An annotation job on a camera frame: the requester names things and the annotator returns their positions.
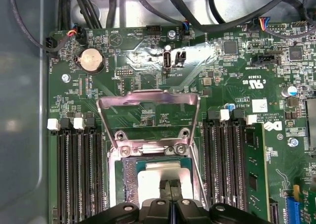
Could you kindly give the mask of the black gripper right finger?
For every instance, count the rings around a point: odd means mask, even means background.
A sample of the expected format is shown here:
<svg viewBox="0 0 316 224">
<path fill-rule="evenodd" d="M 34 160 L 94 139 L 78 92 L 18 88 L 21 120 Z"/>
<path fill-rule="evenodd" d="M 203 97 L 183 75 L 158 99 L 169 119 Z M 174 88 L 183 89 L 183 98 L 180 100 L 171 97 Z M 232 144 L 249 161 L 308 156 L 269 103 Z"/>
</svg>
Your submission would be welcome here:
<svg viewBox="0 0 316 224">
<path fill-rule="evenodd" d="M 178 179 L 170 180 L 171 200 L 178 224 L 268 224 L 256 215 L 228 204 L 217 203 L 206 210 L 198 201 L 185 199 Z"/>
</svg>

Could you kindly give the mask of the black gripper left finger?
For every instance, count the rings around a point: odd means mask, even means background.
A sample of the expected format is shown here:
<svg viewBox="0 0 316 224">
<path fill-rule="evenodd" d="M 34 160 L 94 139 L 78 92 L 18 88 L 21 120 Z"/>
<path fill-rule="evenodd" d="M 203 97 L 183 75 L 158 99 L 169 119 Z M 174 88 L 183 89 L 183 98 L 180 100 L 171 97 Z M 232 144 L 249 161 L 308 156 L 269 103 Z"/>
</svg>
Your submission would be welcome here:
<svg viewBox="0 0 316 224">
<path fill-rule="evenodd" d="M 94 216 L 81 224 L 169 224 L 171 220 L 172 194 L 169 180 L 159 184 L 160 198 L 151 198 L 138 208 L 132 203 L 119 203 Z"/>
</svg>

